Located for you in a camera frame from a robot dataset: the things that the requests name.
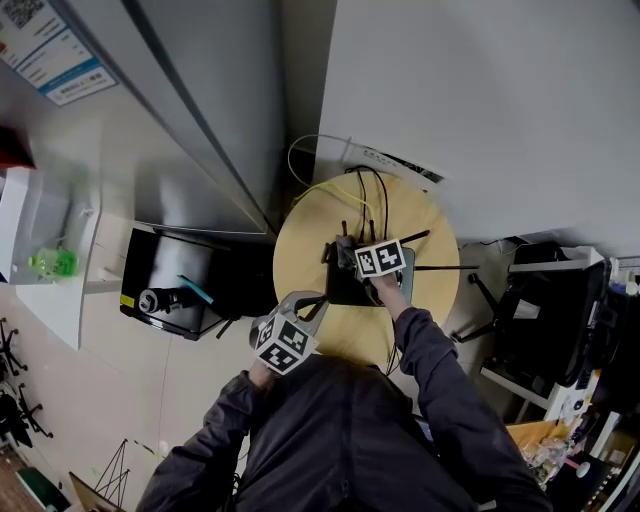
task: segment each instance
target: blue object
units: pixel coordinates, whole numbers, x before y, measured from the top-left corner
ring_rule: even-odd
[[[186,284],[189,288],[191,288],[194,292],[198,294],[198,296],[204,300],[207,304],[213,304],[213,298],[209,296],[202,288],[200,288],[196,283],[187,279],[183,275],[178,275],[178,279],[180,279],[184,284]]]

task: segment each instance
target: floor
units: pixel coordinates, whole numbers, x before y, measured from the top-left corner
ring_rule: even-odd
[[[100,267],[121,271],[131,227],[122,219],[103,216],[91,272]],[[511,249],[471,244],[461,251],[463,264],[481,265],[478,273],[497,297],[506,287],[506,269],[513,257],[502,256],[501,250]],[[34,448],[25,449],[24,454],[52,482],[61,482],[62,491],[72,501],[68,472],[95,485],[122,440],[128,439],[125,468],[131,475],[123,507],[134,510],[162,455],[200,428],[221,387],[253,362],[247,342],[249,318],[234,323],[220,340],[210,333],[191,342],[122,315],[118,293],[89,295],[83,312],[82,348],[74,351],[22,305],[11,287],[0,288],[0,306],[10,326],[20,331],[15,353],[29,365],[29,371],[12,382],[25,383],[27,398],[43,404],[38,418],[55,436],[32,435]],[[473,329],[490,319],[489,307],[463,273],[443,329],[447,334]],[[459,362],[502,414],[512,395],[478,373],[491,344],[492,339],[486,337],[460,345]],[[417,386],[412,378],[400,370],[391,378],[415,399]]]

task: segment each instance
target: printed label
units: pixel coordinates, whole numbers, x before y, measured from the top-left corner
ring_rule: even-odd
[[[0,0],[0,59],[58,106],[117,84],[46,0]]]

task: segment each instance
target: white wall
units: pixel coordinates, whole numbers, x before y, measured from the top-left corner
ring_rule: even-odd
[[[639,48],[631,0],[340,0],[320,131],[445,175],[459,237],[640,253]]]
[[[290,142],[317,133],[337,0],[281,0],[287,129]],[[315,139],[301,147],[315,149]]]

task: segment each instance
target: green plastic object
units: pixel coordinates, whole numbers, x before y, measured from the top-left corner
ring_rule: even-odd
[[[42,277],[72,277],[78,268],[78,257],[67,249],[43,247],[29,258],[29,266]]]

